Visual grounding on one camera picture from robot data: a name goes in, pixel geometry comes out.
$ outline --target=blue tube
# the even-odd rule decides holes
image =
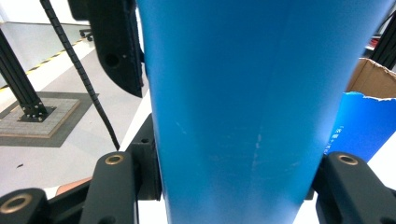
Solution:
[[[390,0],[138,0],[169,223],[291,223]]]

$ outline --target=black bracket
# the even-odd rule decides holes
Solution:
[[[69,0],[74,19],[90,21],[100,64],[123,90],[142,97],[143,53],[135,0]]]
[[[395,224],[396,198],[365,161],[345,152],[325,156],[313,182],[322,224]]]

